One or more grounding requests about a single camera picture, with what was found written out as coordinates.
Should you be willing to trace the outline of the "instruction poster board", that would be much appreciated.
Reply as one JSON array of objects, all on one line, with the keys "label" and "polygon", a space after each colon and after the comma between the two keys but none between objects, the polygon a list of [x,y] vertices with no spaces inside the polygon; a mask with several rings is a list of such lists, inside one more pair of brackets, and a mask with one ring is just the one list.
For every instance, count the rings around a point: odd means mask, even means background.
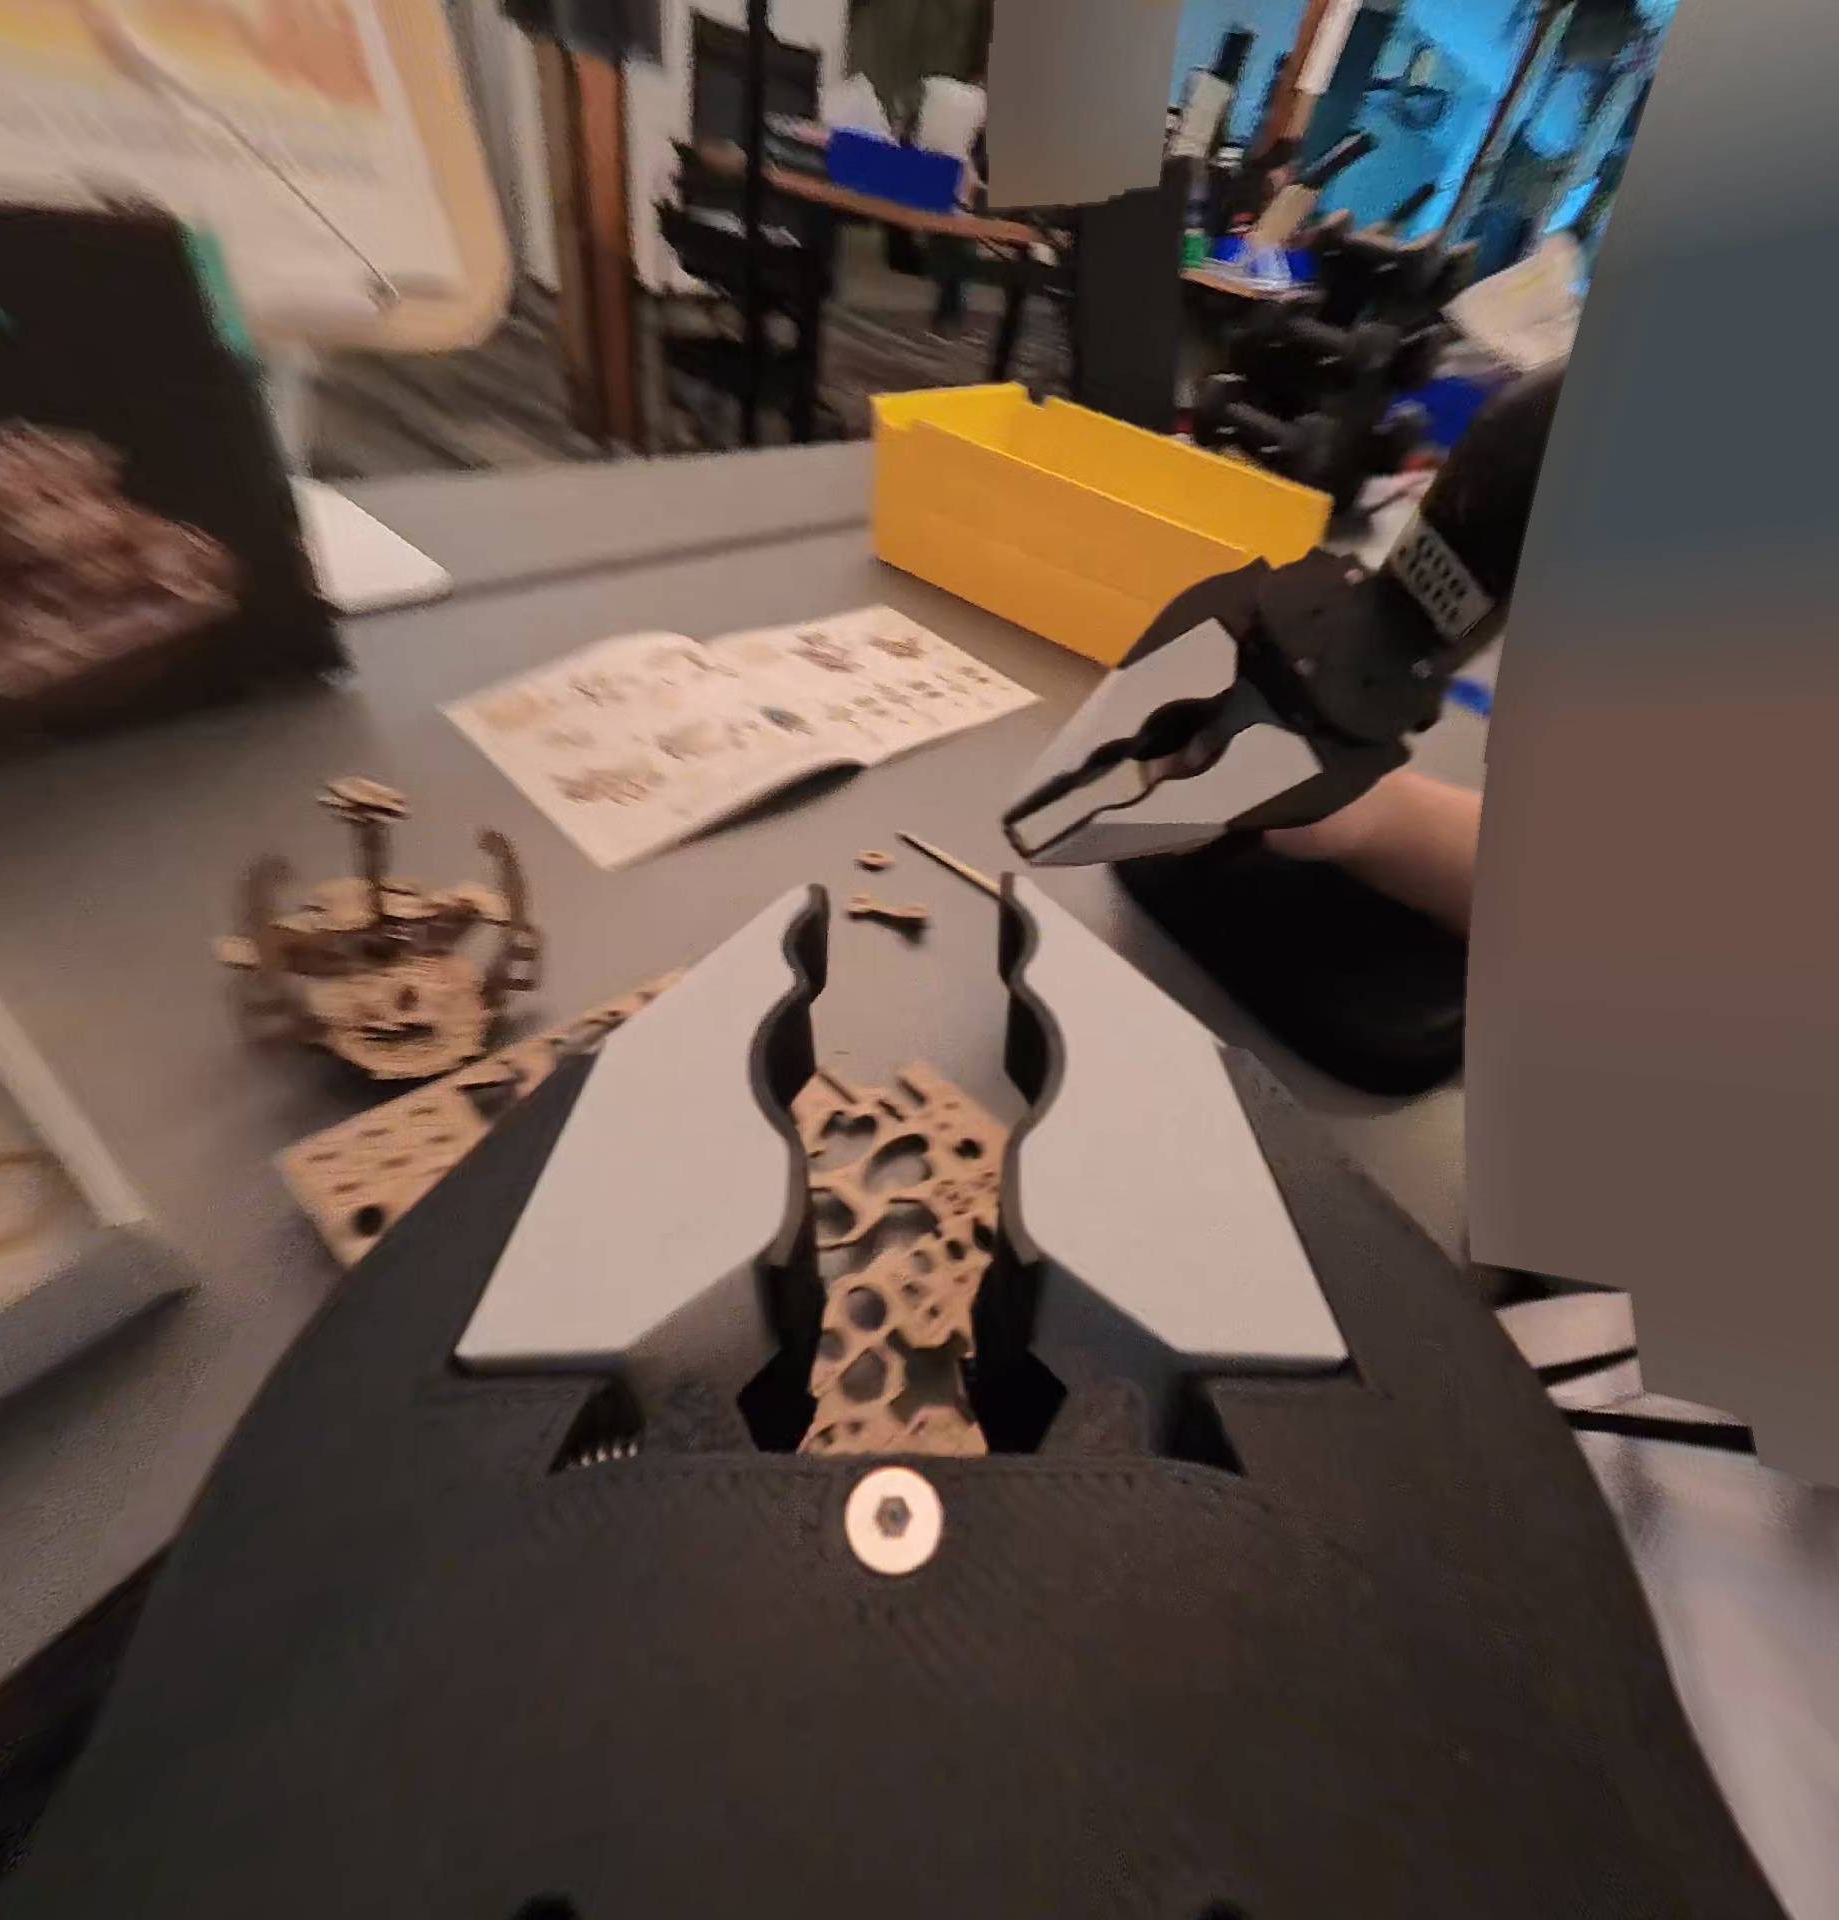
[{"label": "instruction poster board", "polygon": [[0,205],[183,224],[264,348],[469,350],[512,290],[443,3],[0,3]]}]

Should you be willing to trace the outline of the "person's right forearm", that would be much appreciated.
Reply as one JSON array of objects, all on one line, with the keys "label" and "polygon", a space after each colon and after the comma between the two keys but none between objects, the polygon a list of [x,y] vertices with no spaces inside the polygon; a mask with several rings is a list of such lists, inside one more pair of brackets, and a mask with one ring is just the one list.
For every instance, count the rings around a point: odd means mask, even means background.
[{"label": "person's right forearm", "polygon": [[1397,767],[1337,812],[1265,834],[1266,853],[1333,867],[1375,896],[1466,936],[1484,793]]}]

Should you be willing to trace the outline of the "black model kit box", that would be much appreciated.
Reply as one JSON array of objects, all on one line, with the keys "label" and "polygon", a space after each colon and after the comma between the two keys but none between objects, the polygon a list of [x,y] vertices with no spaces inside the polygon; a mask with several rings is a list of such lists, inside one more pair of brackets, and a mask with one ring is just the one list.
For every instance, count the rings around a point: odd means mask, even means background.
[{"label": "black model kit box", "polygon": [[0,752],[344,670],[187,228],[0,204]]}]

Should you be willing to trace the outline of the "yellow plastic bin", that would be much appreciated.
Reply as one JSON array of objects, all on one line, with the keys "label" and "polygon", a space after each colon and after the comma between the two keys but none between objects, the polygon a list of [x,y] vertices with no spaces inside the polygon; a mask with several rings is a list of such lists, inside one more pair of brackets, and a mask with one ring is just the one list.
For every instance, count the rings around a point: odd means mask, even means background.
[{"label": "yellow plastic bin", "polygon": [[876,558],[1096,668],[1330,521],[1313,488],[1019,382],[871,398]]}]

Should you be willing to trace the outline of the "blue storage bin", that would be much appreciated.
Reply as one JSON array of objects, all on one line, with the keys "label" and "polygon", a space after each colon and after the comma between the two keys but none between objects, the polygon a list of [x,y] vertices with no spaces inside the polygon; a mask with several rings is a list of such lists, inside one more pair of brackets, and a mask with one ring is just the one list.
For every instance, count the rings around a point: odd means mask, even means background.
[{"label": "blue storage bin", "polygon": [[962,158],[832,126],[827,127],[827,179],[863,200],[950,216],[961,209]]}]

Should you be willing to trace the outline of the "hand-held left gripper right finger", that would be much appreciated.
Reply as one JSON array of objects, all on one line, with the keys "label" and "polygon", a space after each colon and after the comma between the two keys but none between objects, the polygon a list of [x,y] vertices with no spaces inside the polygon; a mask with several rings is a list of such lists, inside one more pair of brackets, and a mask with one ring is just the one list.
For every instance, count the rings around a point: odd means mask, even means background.
[{"label": "hand-held left gripper right finger", "polygon": [[1219,1037],[1043,885],[1006,875],[1004,1236],[1038,1328],[1094,1320],[1195,1371],[1333,1375],[1345,1337]]}]

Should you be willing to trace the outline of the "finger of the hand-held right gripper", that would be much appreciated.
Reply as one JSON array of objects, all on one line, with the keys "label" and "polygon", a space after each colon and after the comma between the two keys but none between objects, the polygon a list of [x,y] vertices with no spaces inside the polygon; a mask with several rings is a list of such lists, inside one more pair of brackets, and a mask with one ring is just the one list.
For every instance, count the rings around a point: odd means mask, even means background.
[{"label": "finger of the hand-held right gripper", "polygon": [[1107,766],[1057,796],[1022,804],[1004,834],[1019,860],[1048,870],[1193,853],[1318,770],[1298,731],[1247,725],[1219,752]]},{"label": "finger of the hand-held right gripper", "polygon": [[1072,793],[1105,793],[1119,767],[1142,770],[1186,752],[1238,687],[1238,661],[1242,645],[1220,622],[1123,661],[1048,741],[1004,821],[1025,824]]}]

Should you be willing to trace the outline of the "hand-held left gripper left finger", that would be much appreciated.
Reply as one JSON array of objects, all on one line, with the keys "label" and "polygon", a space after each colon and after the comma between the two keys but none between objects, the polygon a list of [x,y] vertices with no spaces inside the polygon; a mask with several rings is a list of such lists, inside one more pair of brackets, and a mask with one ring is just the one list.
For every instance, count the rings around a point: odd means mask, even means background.
[{"label": "hand-held left gripper left finger", "polygon": [[824,1287],[793,1103],[828,896],[787,889],[597,1047],[455,1347],[467,1371],[805,1371]]}]

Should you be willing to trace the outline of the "white cardboard tray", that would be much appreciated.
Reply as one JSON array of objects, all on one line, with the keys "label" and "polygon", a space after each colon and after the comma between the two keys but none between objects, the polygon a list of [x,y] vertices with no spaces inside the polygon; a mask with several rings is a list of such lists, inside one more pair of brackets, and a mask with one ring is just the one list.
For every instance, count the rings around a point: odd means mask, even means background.
[{"label": "white cardboard tray", "polygon": [[0,1406],[193,1287],[0,997]]}]

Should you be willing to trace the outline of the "wooden gear model assembly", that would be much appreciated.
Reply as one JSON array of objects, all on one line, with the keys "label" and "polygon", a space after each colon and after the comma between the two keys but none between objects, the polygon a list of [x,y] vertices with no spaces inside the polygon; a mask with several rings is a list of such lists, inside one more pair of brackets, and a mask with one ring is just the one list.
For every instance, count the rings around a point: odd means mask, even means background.
[{"label": "wooden gear model assembly", "polygon": [[349,830],[351,861],[308,892],[282,857],[237,882],[236,928],[213,944],[236,1019],[258,1045],[305,1045],[379,1083],[423,1083],[486,1054],[541,982],[541,932],[516,845],[473,835],[486,882],[428,889],[392,873],[406,796],[337,778],[317,804]]}]

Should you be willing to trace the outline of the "illustrated instruction booklet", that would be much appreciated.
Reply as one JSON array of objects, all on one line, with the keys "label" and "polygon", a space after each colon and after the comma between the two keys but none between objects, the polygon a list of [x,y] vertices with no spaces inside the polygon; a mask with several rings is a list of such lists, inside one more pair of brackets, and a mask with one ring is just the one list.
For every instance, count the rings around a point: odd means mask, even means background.
[{"label": "illustrated instruction booklet", "polygon": [[443,714],[577,853],[618,873],[805,782],[1030,705],[1031,690],[871,606],[715,639],[597,639]]}]

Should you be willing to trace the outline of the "laser-cut wooden parts sheet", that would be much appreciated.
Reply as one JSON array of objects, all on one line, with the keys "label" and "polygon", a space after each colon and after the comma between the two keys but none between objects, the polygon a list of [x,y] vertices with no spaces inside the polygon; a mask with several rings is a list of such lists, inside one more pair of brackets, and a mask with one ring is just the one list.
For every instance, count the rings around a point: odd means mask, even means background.
[{"label": "laser-cut wooden parts sheet", "polygon": [[[594,1054],[671,982],[678,973],[654,978],[283,1149],[282,1179],[334,1262],[351,1268],[555,1065]],[[882,1088],[815,1067],[793,1118],[827,1283],[799,1449],[984,1456],[967,1364],[1000,1224],[1004,1119],[927,1063]]]}]

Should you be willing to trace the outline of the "black office chair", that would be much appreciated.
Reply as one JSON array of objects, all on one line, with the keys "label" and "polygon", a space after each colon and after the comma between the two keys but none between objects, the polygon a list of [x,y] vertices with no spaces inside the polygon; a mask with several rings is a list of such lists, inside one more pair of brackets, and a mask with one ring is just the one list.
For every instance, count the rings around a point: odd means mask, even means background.
[{"label": "black office chair", "polygon": [[777,185],[743,228],[743,158],[734,143],[671,143],[655,205],[659,240],[695,293],[659,301],[655,340],[678,398],[715,397],[741,423],[774,418],[791,443],[818,436],[818,350],[836,281],[839,219]]}]

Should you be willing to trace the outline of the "black dumbbell rack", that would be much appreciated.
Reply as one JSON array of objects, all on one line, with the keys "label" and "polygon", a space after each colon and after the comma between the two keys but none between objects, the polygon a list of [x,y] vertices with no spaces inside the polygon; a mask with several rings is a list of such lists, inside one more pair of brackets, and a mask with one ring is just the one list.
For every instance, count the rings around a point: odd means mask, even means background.
[{"label": "black dumbbell rack", "polygon": [[1402,240],[1326,216],[1298,235],[1311,276],[1244,301],[1226,365],[1195,390],[1198,447],[1352,510],[1372,481],[1442,460],[1428,386],[1453,340],[1442,311],[1475,277],[1475,243]]}]

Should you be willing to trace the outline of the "white rounded base plate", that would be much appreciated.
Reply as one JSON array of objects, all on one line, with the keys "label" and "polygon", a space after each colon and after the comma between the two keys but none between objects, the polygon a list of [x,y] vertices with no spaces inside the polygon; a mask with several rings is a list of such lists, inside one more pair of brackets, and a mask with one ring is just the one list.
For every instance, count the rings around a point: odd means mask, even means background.
[{"label": "white rounded base plate", "polygon": [[443,566],[406,544],[358,502],[314,476],[291,476],[294,515],[314,587],[344,619],[408,610],[450,594]]}]

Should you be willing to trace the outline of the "pointed wooden stick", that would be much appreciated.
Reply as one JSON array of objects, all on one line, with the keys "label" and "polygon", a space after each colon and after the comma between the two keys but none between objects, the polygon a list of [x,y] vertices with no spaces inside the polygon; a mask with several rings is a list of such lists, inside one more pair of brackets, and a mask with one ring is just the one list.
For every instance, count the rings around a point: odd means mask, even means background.
[{"label": "pointed wooden stick", "polygon": [[984,899],[1004,899],[1000,879],[990,879],[986,873],[980,873],[972,861],[939,849],[937,844],[914,835],[909,830],[895,834],[899,844],[918,857],[925,857],[927,861],[935,861],[937,870],[945,870],[946,875],[956,875],[961,882],[967,882],[970,889],[976,889]]}]

